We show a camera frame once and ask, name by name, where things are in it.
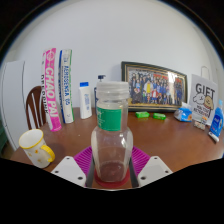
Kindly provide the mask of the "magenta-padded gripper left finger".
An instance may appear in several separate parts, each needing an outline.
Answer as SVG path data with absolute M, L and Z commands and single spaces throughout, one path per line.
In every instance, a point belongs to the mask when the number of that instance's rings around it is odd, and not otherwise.
M 91 188 L 94 175 L 91 147 L 85 148 L 74 157 L 65 156 L 51 173 L 81 187 Z

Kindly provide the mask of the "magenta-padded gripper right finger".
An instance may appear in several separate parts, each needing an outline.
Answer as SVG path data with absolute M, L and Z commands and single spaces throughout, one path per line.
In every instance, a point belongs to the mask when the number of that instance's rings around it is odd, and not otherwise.
M 172 174 L 159 156 L 149 156 L 137 147 L 132 150 L 130 178 L 132 187 L 143 187 Z

